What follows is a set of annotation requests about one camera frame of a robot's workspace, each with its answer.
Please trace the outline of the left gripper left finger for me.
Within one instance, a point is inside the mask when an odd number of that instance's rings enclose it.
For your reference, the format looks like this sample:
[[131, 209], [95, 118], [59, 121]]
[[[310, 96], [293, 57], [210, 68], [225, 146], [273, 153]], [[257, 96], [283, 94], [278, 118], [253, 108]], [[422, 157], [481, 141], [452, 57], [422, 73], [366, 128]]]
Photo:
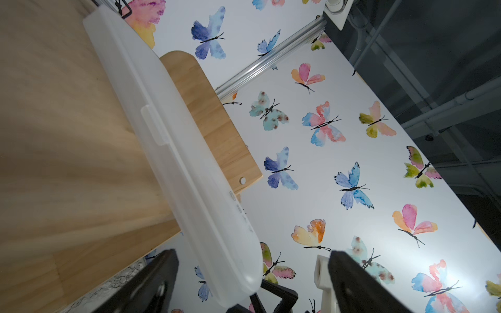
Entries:
[[95, 312], [168, 312], [179, 264], [175, 250], [163, 251]]

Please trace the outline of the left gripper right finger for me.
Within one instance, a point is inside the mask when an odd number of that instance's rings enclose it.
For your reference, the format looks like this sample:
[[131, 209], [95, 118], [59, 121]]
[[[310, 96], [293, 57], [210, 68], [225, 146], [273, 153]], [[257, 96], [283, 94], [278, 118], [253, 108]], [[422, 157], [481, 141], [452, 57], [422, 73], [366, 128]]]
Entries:
[[341, 313], [410, 311], [345, 252], [331, 252], [328, 271]]

